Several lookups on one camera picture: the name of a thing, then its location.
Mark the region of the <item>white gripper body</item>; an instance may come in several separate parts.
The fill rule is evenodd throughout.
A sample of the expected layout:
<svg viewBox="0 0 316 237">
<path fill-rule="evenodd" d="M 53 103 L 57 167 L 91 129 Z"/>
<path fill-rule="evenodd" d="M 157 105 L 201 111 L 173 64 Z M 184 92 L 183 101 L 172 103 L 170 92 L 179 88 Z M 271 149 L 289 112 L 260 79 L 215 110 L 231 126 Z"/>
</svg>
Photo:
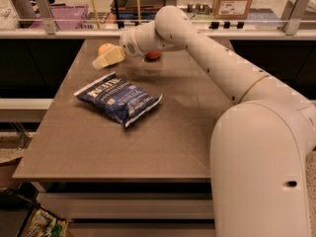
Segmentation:
<svg viewBox="0 0 316 237">
<path fill-rule="evenodd" d="M 136 40 L 136 29 L 124 32 L 119 39 L 119 45 L 122 47 L 127 56 L 143 56 L 144 52 L 139 47 Z"/>
</svg>

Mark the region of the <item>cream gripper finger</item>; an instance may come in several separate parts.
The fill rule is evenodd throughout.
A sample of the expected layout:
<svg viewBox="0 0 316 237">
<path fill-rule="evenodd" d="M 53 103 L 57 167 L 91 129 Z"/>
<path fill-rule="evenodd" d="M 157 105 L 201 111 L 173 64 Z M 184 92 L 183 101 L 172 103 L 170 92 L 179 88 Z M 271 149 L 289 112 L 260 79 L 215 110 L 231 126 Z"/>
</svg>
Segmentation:
<svg viewBox="0 0 316 237">
<path fill-rule="evenodd" d="M 119 63 L 125 59 L 125 53 L 121 46 L 114 45 L 113 48 L 98 54 L 97 58 L 92 62 L 95 69 L 102 69 L 110 65 Z"/>
</svg>

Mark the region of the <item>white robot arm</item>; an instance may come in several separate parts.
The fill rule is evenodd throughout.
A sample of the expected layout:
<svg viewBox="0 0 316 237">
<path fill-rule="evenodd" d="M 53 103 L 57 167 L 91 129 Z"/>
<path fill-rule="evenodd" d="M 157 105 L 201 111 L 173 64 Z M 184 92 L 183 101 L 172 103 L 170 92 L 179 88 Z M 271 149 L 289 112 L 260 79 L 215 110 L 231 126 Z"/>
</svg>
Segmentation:
<svg viewBox="0 0 316 237">
<path fill-rule="evenodd" d="M 106 44 L 94 65 L 183 49 L 230 99 L 214 127 L 210 178 L 216 237 L 312 237 L 306 157 L 316 146 L 311 101 L 200 33 L 174 6 Z"/>
</svg>

